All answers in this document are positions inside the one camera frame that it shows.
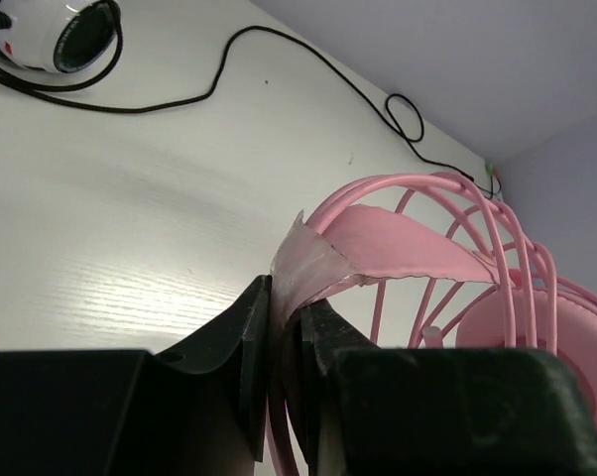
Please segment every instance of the white laminate surface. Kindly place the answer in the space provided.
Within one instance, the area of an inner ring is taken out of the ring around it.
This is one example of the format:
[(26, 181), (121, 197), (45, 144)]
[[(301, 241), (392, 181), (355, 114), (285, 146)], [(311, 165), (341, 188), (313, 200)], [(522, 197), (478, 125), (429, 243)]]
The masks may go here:
[[(200, 93), (235, 30), (283, 27), (246, 0), (154, 3), (122, 0), (123, 58), (73, 98), (132, 106)], [(482, 160), (431, 125), (420, 149), (487, 183)], [(312, 55), (261, 33), (235, 45), (215, 96), (179, 110), (96, 114), (0, 87), (0, 349), (160, 351), (268, 271), (301, 209), (363, 176), (433, 170)], [(425, 200), (411, 213), (442, 233), (450, 224)], [(406, 342), (422, 285), (388, 301), (382, 342)], [(373, 290), (334, 303), (368, 331)]]

